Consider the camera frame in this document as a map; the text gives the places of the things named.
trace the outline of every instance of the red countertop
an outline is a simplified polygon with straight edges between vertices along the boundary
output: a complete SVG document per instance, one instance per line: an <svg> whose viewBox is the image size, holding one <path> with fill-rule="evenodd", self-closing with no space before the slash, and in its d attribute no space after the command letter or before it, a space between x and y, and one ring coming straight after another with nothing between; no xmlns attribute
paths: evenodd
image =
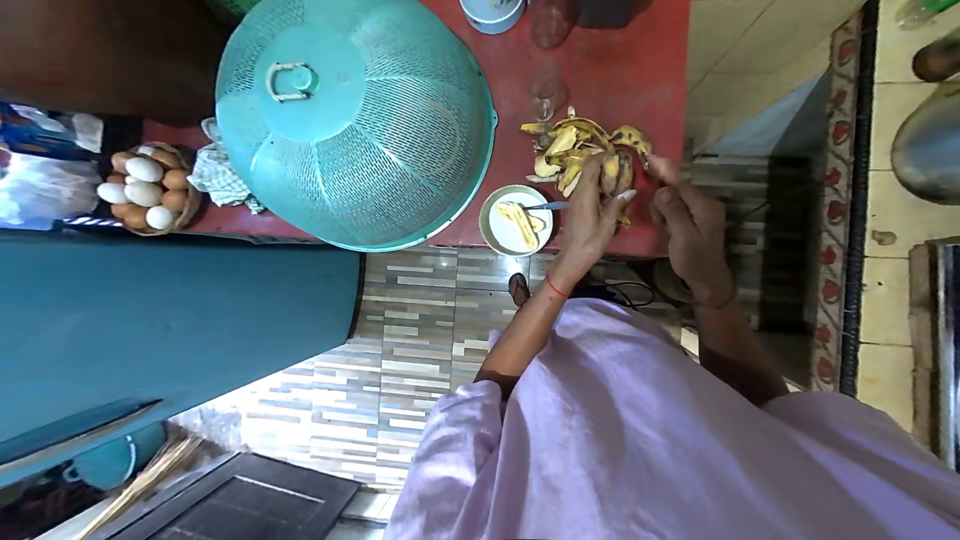
<svg viewBox="0 0 960 540"><path fill-rule="evenodd" d="M552 61L560 67L569 88L568 102L576 107L579 116L595 120L608 131L624 124L636 126L650 137L658 154L680 159L684 144L690 0L654 0L624 30L574 28L567 40L551 51L533 44L530 13L507 33L486 36L469 26L458 2L421 2L473 52L490 84L499 115L490 170L476 197L456 221L428 240L428 244L485 246L477 222L484 201L503 185L526 184L525 176L533 173L533 138L521 133L519 126L533 121L527 73L539 62ZM564 117L565 110L558 110L553 121ZM148 122L144 139L199 146L205 137L199 130L173 130ZM552 184L535 186L548 200L561 199ZM638 170L635 188L637 197L629 212L633 226L620 230L609 253L663 256L665 235L652 223L647 209L656 187ZM558 247L563 234L563 212L555 215L559 217L560 230L548 249ZM269 212L251 215L246 207L212 205L198 216L189 231L312 237Z"/></svg>

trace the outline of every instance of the white egg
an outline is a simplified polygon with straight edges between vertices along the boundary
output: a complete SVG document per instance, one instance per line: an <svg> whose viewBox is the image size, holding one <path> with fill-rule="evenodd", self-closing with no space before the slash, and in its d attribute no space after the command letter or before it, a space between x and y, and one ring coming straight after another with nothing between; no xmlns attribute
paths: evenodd
<svg viewBox="0 0 960 540"><path fill-rule="evenodd" d="M163 178L163 167L149 158L133 158L127 161L127 174L144 182L159 182Z"/></svg>
<svg viewBox="0 0 960 540"><path fill-rule="evenodd" d="M122 205L130 201L124 194L124 188L123 184L107 182L97 186L97 195L112 205Z"/></svg>
<svg viewBox="0 0 960 540"><path fill-rule="evenodd" d="M153 207L147 210L147 225L154 229L166 229L174 224L178 214L166 207Z"/></svg>
<svg viewBox="0 0 960 540"><path fill-rule="evenodd" d="M163 190L158 185L141 180L127 184L123 192L130 202L146 208L159 205L160 197L163 196Z"/></svg>

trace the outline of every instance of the bracelet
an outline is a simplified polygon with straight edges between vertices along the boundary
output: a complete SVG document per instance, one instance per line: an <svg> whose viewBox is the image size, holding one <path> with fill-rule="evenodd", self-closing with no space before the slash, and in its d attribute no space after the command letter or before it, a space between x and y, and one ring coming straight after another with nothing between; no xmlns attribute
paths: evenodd
<svg viewBox="0 0 960 540"><path fill-rule="evenodd" d="M549 275L549 274L543 276L543 280L546 282L546 284L550 285L550 288L553 289L553 292L559 294L560 296L563 296L564 298L570 298L570 295L568 295L568 294L563 294L562 292L560 292L560 290L559 290L557 287L553 286L553 283L550 282L550 275Z"/></svg>

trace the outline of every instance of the sandal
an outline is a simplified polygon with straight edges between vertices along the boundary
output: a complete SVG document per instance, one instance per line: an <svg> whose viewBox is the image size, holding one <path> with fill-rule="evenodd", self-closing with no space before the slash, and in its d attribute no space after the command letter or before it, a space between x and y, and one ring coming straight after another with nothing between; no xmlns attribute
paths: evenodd
<svg viewBox="0 0 960 540"><path fill-rule="evenodd" d="M530 300L530 288L527 286L527 279L517 272L507 281L507 288L510 290L510 296L514 299L517 307L523 307Z"/></svg>

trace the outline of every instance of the lavender shirt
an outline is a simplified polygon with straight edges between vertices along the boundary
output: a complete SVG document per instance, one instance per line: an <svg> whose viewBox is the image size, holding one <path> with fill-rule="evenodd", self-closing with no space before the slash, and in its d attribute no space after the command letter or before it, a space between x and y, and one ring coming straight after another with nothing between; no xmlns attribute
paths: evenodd
<svg viewBox="0 0 960 540"><path fill-rule="evenodd" d="M960 476L831 393L751 405L655 323L570 300L508 403L443 396L387 538L960 538Z"/></svg>

